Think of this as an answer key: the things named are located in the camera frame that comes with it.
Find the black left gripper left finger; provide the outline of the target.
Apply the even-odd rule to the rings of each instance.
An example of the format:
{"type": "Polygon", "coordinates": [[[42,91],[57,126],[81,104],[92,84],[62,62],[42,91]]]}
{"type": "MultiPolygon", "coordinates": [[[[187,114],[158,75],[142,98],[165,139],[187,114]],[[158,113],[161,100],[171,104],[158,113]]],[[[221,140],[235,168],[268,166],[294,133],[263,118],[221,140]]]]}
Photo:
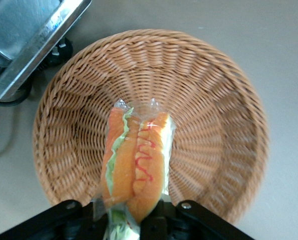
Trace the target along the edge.
{"type": "Polygon", "coordinates": [[[102,240],[108,217],[93,219],[93,205],[65,200],[0,234],[0,240],[102,240]]]}

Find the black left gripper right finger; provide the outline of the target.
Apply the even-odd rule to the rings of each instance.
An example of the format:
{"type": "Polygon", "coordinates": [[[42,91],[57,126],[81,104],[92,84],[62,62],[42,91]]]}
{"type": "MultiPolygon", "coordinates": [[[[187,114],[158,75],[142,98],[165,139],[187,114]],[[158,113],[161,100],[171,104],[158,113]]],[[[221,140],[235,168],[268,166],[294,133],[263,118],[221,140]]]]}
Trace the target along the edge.
{"type": "Polygon", "coordinates": [[[142,222],[141,240],[253,240],[193,200],[159,201],[142,222]]]}

